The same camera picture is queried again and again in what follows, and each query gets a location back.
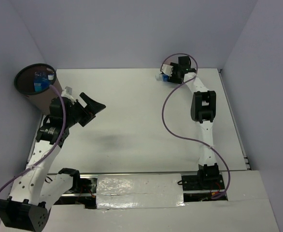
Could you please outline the blue label bottle white cap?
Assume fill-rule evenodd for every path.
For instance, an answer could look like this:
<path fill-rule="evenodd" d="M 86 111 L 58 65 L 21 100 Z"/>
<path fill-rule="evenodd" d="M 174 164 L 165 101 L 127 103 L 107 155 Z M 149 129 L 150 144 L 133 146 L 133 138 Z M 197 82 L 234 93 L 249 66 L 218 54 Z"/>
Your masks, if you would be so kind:
<path fill-rule="evenodd" d="M 50 84 L 52 84 L 54 79 L 54 74 L 53 73 L 46 73 L 46 72 L 35 72 L 34 74 L 34 90 L 36 92 L 40 92 L 45 90 L 46 88 L 49 87 Z"/>

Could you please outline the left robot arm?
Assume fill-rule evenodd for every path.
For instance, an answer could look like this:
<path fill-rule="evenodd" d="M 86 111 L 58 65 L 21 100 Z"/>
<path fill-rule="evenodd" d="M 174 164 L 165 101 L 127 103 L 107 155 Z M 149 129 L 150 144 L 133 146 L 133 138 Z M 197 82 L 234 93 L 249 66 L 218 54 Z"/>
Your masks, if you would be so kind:
<path fill-rule="evenodd" d="M 0 199 L 0 218 L 6 227 L 41 232 L 52 206 L 61 195 L 81 188 L 80 173 L 71 168 L 62 168 L 50 183 L 45 181 L 69 136 L 69 129 L 75 124 L 85 126 L 106 107 L 85 93 L 81 93 L 80 97 L 86 106 L 68 93 L 52 99 L 49 114 L 38 129 L 27 173 L 17 178 L 18 183 L 6 200 Z"/>

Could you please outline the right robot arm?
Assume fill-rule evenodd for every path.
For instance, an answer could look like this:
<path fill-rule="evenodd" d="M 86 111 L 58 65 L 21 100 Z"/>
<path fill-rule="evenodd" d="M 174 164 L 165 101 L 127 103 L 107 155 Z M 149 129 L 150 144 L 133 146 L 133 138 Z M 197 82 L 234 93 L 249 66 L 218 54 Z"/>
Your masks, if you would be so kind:
<path fill-rule="evenodd" d="M 185 82 L 192 92 L 191 119 L 199 129 L 199 141 L 202 141 L 199 149 L 198 172 L 196 175 L 184 175 L 179 185 L 185 191 L 212 190 L 221 188 L 219 166 L 213 146 L 213 121 L 216 116 L 216 92 L 209 90 L 197 77 L 197 69 L 192 68 L 192 58 L 189 55 L 180 54 L 177 63 L 171 63 L 171 76 L 168 81 L 176 84 Z"/>

